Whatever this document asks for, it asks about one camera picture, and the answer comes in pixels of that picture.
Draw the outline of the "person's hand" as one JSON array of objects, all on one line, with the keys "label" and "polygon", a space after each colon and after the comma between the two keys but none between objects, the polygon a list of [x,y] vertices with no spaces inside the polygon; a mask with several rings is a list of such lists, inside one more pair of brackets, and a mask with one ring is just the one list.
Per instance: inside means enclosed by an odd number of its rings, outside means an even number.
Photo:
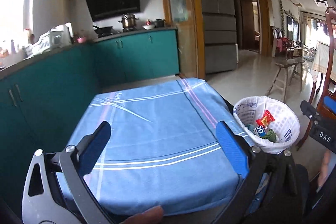
[{"label": "person's hand", "polygon": [[136,214],[127,218],[122,224],[157,224],[163,219],[163,215],[163,208],[161,206],[156,206],[141,214]]}]

